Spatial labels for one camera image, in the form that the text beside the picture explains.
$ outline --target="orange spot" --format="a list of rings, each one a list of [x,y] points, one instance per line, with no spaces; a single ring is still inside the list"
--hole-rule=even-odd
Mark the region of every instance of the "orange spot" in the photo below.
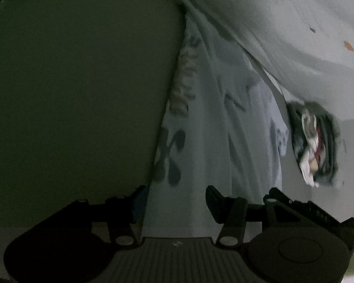
[[[344,41],[345,48],[348,49],[351,52],[354,52],[354,48],[351,44],[349,44],[347,41]]]

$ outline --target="light blue fabric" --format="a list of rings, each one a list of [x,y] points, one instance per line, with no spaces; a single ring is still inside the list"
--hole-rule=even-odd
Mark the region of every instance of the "light blue fabric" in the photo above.
[[[143,236],[216,237],[220,226],[205,203],[208,185],[249,203],[262,203],[271,187],[282,187],[288,129],[265,72],[189,1],[185,5],[185,37],[201,39],[195,99],[185,117],[171,114],[167,104]]]

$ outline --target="pile of clothes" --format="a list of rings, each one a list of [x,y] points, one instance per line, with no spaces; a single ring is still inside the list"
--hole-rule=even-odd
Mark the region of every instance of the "pile of clothes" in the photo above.
[[[334,186],[340,143],[338,122],[317,103],[287,104],[294,155],[305,182]]]

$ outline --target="white cloth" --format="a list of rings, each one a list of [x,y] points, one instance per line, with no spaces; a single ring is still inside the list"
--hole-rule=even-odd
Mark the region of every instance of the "white cloth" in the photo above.
[[[294,96],[354,119],[354,0],[192,2]]]
[[[189,1],[185,5],[185,38],[201,40],[195,99],[187,116],[167,104],[142,236],[215,238],[220,226],[206,206],[208,185],[259,204],[271,187],[282,186],[288,129],[265,72]]]

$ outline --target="white fabric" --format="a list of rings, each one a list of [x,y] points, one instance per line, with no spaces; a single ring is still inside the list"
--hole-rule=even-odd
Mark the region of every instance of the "white fabric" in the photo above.
[[[354,0],[192,0],[297,98],[354,118]]]
[[[280,156],[288,129],[259,63],[223,38],[189,1],[185,4],[185,38],[201,40],[191,91],[195,99],[186,117],[172,114],[167,104],[161,131],[168,139],[159,142],[155,161],[165,157],[158,169],[164,178],[151,184],[142,234],[215,238],[220,226],[206,206],[206,187],[261,204],[271,187],[282,187]],[[171,184],[171,167],[175,175],[180,169],[178,184]]]

